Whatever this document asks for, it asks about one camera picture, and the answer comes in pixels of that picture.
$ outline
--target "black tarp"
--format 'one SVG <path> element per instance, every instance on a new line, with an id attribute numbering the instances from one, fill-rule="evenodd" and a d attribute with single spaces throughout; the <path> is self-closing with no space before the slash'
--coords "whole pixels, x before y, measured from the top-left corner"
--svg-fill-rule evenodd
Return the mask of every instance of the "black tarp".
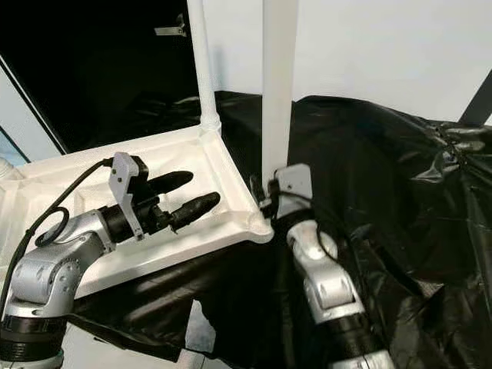
<path id="1" fill-rule="evenodd" d="M 261 172 L 261 97 L 217 100 L 224 142 L 247 180 Z M 289 162 L 311 166 L 318 220 L 339 241 L 397 367 L 492 367 L 492 131 L 348 98 L 293 106 Z M 179 108 L 183 119 L 198 116 L 196 102 Z M 317 367 L 330 350 L 279 237 L 79 299 L 71 321 L 175 359 L 194 299 L 217 332 L 209 356 L 233 367 Z"/>

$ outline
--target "white plastic tray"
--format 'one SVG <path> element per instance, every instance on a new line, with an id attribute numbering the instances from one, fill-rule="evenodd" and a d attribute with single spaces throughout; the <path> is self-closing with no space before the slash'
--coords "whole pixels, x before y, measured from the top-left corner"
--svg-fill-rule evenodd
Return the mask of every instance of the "white plastic tray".
<path id="1" fill-rule="evenodd" d="M 149 179 L 170 171 L 194 173 L 191 182 L 161 196 L 163 210 L 173 211 L 192 198 L 217 191 L 220 203 L 204 217 L 182 228 L 129 240 L 96 261 L 85 273 L 76 297 L 100 291 L 219 248 L 251 240 L 270 241 L 273 230 L 264 220 L 220 135 L 196 127 L 80 151 L 18 167 L 25 179 L 0 181 L 0 281 L 15 248 L 31 223 L 86 168 L 116 151 L 138 155 L 149 168 Z M 108 186 L 109 170 L 98 169 L 63 202 L 71 216 L 115 203 Z M 50 217 L 37 234 L 60 220 Z M 34 247 L 34 238 L 28 251 Z"/>

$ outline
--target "white metal pole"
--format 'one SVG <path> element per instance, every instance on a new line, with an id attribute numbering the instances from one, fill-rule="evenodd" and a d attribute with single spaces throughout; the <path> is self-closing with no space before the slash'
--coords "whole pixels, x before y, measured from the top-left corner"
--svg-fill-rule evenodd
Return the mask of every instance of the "white metal pole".
<path id="1" fill-rule="evenodd" d="M 287 165 L 298 0 L 263 0 L 263 187 Z"/>
<path id="2" fill-rule="evenodd" d="M 194 66 L 197 71 L 198 93 L 200 94 L 200 125 L 205 130 L 220 130 L 221 120 L 215 108 L 214 89 L 208 58 L 207 28 L 202 0 L 188 0 L 191 38 L 193 40 Z"/>

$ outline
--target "gray bracket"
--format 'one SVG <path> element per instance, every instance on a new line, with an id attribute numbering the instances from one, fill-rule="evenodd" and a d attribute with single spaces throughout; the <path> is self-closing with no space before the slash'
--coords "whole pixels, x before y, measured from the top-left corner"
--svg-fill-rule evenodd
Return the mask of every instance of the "gray bracket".
<path id="1" fill-rule="evenodd" d="M 113 159 L 111 174 L 109 176 L 109 188 L 111 189 L 113 196 L 115 196 L 116 202 L 120 205 L 127 222 L 130 224 L 133 235 L 137 241 L 140 241 L 144 239 L 144 232 L 131 207 L 133 194 L 128 193 L 131 177 L 137 176 L 138 164 L 135 160 L 133 160 L 126 152 L 116 152 Z"/>

